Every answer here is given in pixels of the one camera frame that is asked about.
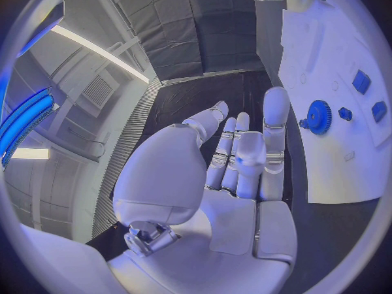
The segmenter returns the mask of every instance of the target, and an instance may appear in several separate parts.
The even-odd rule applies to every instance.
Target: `ceiling light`
[[[46,148],[17,148],[13,159],[49,159],[49,149]]]
[[[136,76],[137,78],[141,79],[145,83],[149,83],[150,80],[146,78],[142,73],[136,71],[134,68],[130,67],[128,64],[123,62],[122,60],[118,59],[117,57],[113,56],[110,52],[107,52],[106,50],[102,49],[101,47],[98,47],[96,44],[93,44],[91,41],[88,41],[87,39],[73,33],[72,31],[69,31],[68,29],[65,29],[64,27],[56,25],[55,27],[52,28],[52,31],[56,32],[57,34],[63,35],[64,37],[67,37],[78,44],[81,44],[82,46],[85,46],[86,48],[89,48],[90,50],[93,50],[100,56],[103,56],[113,62],[114,64],[118,65],[119,67],[122,67],[124,70],[127,72],[131,73],[132,75]]]

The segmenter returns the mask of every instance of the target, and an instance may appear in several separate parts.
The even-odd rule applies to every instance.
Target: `ventilation grille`
[[[102,109],[110,96],[113,94],[114,89],[105,82],[99,75],[83,91],[83,96],[86,97],[95,106]]]
[[[109,196],[123,166],[131,155],[139,138],[142,136],[147,117],[161,87],[162,85],[158,78],[155,78],[150,83],[142,98],[137,103],[132,115],[129,117],[117,141],[105,175],[103,176],[101,188],[99,189],[94,211],[92,238],[105,232],[117,222]]]

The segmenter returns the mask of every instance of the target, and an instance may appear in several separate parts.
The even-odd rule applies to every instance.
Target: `air vent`
[[[84,89],[83,96],[92,102],[95,106],[102,109],[114,89],[97,75],[93,81]]]

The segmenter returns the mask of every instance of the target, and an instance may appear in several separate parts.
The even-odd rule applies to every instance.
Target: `fluorescent light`
[[[65,29],[64,27],[58,26],[58,25],[53,27],[52,31],[56,32],[57,34],[63,35],[64,37],[70,38],[71,40],[77,42],[78,44],[81,44],[82,46],[85,46],[86,48],[89,48],[90,50],[93,50],[94,52],[98,53],[100,56],[107,58],[108,60],[110,60],[114,64],[118,65],[119,67],[122,67],[127,72],[131,73],[132,75],[135,75],[137,78],[141,79],[143,82],[145,82],[147,84],[150,83],[150,80],[148,78],[146,78],[142,73],[136,71],[134,68],[130,67],[125,62],[116,58],[110,52],[107,52],[106,50],[98,47],[96,44],[93,44],[91,41],[88,41],[87,39],[73,33],[72,31],[69,31],[68,29]]]
[[[49,149],[46,148],[17,148],[13,159],[49,159]]]

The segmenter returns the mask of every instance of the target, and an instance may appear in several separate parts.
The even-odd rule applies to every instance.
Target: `blue gear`
[[[328,132],[332,122],[329,105],[322,100],[315,100],[309,107],[308,127],[313,134],[322,135]]]

